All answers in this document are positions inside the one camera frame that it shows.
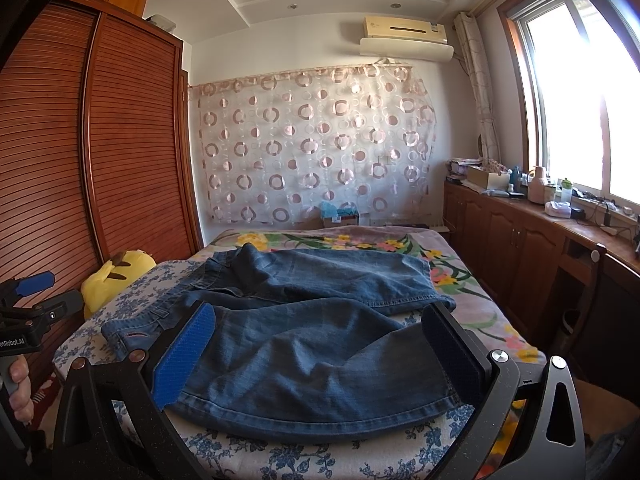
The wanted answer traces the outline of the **person's left hand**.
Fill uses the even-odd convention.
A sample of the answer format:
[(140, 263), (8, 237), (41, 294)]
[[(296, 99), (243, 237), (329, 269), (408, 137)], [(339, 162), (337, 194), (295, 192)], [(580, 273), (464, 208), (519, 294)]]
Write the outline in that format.
[(9, 401), (15, 419), (29, 424), (34, 417), (32, 403), (32, 386), (29, 379), (28, 363), (24, 356), (17, 356), (12, 362), (9, 373), (16, 389), (9, 396)]

